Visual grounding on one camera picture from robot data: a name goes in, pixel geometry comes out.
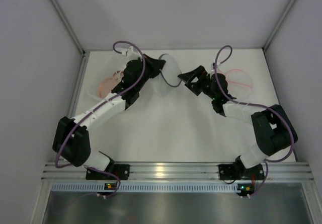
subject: gray wall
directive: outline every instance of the gray wall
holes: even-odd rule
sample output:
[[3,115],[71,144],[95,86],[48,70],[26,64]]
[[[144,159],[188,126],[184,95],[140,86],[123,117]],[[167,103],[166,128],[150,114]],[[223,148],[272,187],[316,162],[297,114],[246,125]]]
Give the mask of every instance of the gray wall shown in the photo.
[[322,0],[299,0],[268,50],[278,95],[322,194]]
[[289,0],[58,0],[85,49],[262,47]]
[[28,223],[80,55],[48,0],[0,0],[0,217]]

